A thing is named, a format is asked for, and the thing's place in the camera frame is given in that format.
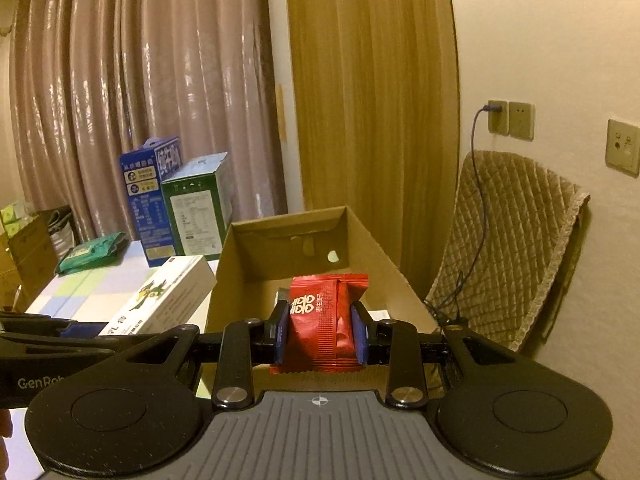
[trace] wall plate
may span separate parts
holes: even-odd
[[[507,101],[489,101],[490,105],[500,105],[501,112],[489,112],[488,127],[492,134],[509,135],[509,103]]]
[[[605,161],[607,166],[637,177],[640,169],[640,128],[609,119]]]
[[[536,107],[530,103],[509,103],[509,134],[519,139],[533,140]]]

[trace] product box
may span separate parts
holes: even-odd
[[[222,332],[239,319],[268,318],[278,289],[289,288],[295,276],[341,272],[369,275],[361,299],[367,310],[386,310],[419,332],[437,330],[424,303],[356,215],[337,207],[231,224],[216,271],[207,332]],[[214,372],[214,365],[203,367],[209,391]],[[276,375],[261,365],[254,368],[254,388],[256,395],[263,389],[384,390],[386,373],[386,367],[367,366],[345,374]]]
[[[120,156],[129,208],[149,267],[177,254],[161,182],[182,165],[180,139],[149,139],[135,152]]]
[[[202,256],[172,256],[124,304],[100,335],[160,333],[186,323],[216,284]]]
[[[220,257],[232,189],[226,153],[194,158],[162,183],[178,254]]]
[[[58,264],[45,216],[38,215],[11,238],[0,235],[0,307],[16,304],[24,312],[53,278]]]

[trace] light switch panel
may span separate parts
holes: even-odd
[[[607,166],[638,176],[640,168],[640,128],[609,119],[607,127]]]
[[[509,103],[509,134],[519,139],[533,140],[536,107],[529,103]]]

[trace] pink curtain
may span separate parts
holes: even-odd
[[[118,158],[178,135],[228,151],[234,218],[286,212],[266,0],[18,0],[10,55],[20,179],[81,237],[134,235]]]

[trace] green box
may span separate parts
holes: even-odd
[[[231,219],[232,184],[226,152],[191,159],[162,183],[178,254],[220,257]]]

